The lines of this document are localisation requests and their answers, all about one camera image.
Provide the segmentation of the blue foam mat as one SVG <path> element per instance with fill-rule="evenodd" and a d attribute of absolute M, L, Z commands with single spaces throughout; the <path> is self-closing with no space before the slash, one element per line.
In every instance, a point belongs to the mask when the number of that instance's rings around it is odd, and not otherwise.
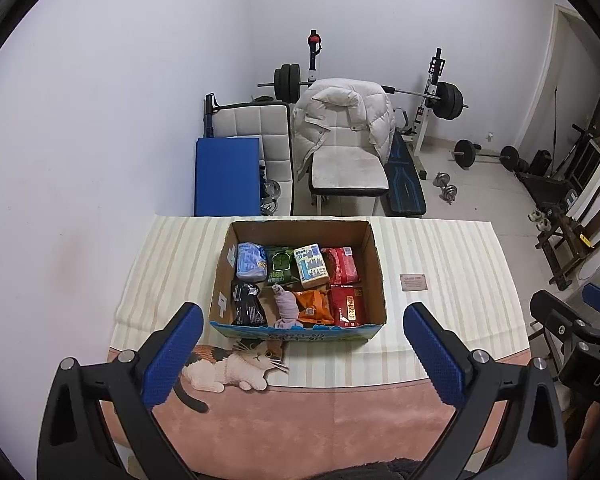
<path fill-rule="evenodd" d="M 260 151 L 256 138 L 199 139 L 195 170 L 196 216 L 260 214 Z"/>

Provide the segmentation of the red snack bag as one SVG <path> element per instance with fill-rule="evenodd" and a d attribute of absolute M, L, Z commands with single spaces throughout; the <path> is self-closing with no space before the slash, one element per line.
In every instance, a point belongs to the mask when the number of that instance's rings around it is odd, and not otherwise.
<path fill-rule="evenodd" d="M 360 280 L 350 246 L 324 248 L 323 259 L 332 285 L 351 285 Z"/>

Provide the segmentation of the barbell on rack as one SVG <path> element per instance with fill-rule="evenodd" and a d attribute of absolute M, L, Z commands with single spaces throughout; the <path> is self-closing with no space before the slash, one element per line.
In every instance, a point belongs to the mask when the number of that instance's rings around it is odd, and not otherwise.
<path fill-rule="evenodd" d="M 303 79 L 298 64 L 283 64 L 274 70 L 271 82 L 260 82 L 260 88 L 271 87 L 276 99 L 301 108 L 302 118 L 314 133 L 304 136 L 313 143 L 309 148 L 314 153 L 324 144 L 324 136 L 329 130 L 326 110 L 341 107 L 348 115 L 350 128 L 365 129 L 370 135 L 370 145 L 380 159 L 388 158 L 389 148 L 396 123 L 389 96 L 410 92 L 373 81 L 317 77 L 317 57 L 323 50 L 322 37 L 312 29 L 306 40 L 309 46 L 309 78 Z M 442 81 L 440 76 L 445 60 L 437 53 L 429 63 L 427 88 L 416 96 L 422 99 L 422 106 L 431 110 L 434 116 L 443 120 L 460 117 L 467 107 L 464 96 L 455 84 Z"/>

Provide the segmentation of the dark red packet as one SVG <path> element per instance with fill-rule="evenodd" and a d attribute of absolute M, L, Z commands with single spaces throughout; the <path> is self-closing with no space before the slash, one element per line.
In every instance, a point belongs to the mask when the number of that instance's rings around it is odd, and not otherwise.
<path fill-rule="evenodd" d="M 358 286 L 332 286 L 329 307 L 337 326 L 358 327 L 367 322 L 363 289 Z"/>

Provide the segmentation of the white puffer jacket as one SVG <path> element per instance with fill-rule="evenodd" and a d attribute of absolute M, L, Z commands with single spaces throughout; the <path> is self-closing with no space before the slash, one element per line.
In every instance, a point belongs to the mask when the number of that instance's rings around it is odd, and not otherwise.
<path fill-rule="evenodd" d="M 380 84 L 329 78 L 315 81 L 291 112 L 294 171 L 301 178 L 324 146 L 357 146 L 388 162 L 396 130 L 393 106 Z"/>

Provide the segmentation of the pink card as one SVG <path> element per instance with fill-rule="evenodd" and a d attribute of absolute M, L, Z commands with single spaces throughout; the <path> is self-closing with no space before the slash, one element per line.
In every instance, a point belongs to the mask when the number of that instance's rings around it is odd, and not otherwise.
<path fill-rule="evenodd" d="M 428 289 L 426 275 L 423 273 L 401 274 L 400 285 L 404 292 L 423 292 Z"/>

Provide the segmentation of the yellow tissue pack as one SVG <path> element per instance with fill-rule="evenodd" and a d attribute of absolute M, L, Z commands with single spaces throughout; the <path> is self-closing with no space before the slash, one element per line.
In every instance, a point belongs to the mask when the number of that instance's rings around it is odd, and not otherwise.
<path fill-rule="evenodd" d="M 327 266 L 317 244 L 296 248 L 294 261 L 303 288 L 322 286 L 329 282 Z"/>

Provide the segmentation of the green snack bag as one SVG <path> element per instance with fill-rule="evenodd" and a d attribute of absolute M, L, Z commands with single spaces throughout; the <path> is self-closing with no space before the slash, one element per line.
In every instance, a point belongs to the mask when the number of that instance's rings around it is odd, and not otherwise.
<path fill-rule="evenodd" d="M 288 285 L 299 281 L 294 250 L 288 246 L 266 246 L 266 264 L 268 265 L 269 285 Z"/>

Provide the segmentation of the white tufted sofa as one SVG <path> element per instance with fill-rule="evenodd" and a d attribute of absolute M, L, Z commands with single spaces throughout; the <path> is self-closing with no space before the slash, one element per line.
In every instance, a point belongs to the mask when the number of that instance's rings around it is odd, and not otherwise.
<path fill-rule="evenodd" d="M 290 106 L 268 96 L 250 102 L 220 105 L 213 93 L 204 96 L 204 136 L 218 139 L 256 139 L 261 177 L 277 183 L 266 216 L 294 213 Z"/>

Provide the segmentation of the light blue tissue pack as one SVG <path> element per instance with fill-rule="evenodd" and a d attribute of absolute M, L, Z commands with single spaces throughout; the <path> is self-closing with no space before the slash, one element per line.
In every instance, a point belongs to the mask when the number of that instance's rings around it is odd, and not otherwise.
<path fill-rule="evenodd" d="M 268 262 L 263 246 L 243 242 L 238 244 L 236 278 L 247 283 L 260 283 L 268 276 Z"/>

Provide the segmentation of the white padded chair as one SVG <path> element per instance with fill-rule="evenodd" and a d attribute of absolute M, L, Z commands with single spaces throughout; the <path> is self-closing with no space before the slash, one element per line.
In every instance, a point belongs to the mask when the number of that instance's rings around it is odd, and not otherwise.
<path fill-rule="evenodd" d="M 329 107 L 323 144 L 303 164 L 311 205 L 318 216 L 371 217 L 389 191 L 381 158 L 366 126 L 352 127 L 342 107 Z"/>

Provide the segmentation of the brown wooden chair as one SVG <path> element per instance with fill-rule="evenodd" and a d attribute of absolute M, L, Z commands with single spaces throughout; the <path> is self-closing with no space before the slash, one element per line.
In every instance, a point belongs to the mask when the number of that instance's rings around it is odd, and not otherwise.
<path fill-rule="evenodd" d="M 538 236 L 535 248 L 544 254 L 552 272 L 548 284 L 566 290 L 571 275 L 600 250 L 600 185 L 577 219 L 558 214 Z"/>

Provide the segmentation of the black snack bag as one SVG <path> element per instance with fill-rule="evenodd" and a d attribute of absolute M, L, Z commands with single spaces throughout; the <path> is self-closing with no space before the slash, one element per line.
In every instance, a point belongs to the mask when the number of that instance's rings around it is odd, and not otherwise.
<path fill-rule="evenodd" d="M 256 284 L 234 280 L 230 292 L 235 308 L 233 325 L 252 327 L 268 325 L 266 314 L 259 300 L 260 288 Z"/>

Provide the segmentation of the orange snack bag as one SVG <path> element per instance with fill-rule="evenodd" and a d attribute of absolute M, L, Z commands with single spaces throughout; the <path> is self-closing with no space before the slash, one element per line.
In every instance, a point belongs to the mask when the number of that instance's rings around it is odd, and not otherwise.
<path fill-rule="evenodd" d="M 334 325 L 335 320 L 329 307 L 327 292 L 321 289 L 307 289 L 294 292 L 299 315 L 303 325 Z"/>

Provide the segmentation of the floor barbell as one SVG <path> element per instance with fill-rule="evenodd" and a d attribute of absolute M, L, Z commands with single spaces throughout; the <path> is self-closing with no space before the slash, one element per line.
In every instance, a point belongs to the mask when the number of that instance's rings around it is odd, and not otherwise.
<path fill-rule="evenodd" d="M 480 144 L 466 139 L 455 143 L 452 159 L 462 169 L 469 169 L 476 162 L 485 162 L 487 159 L 499 162 L 507 171 L 525 172 L 529 168 L 526 162 L 513 145 L 505 145 L 498 153 L 485 151 Z"/>

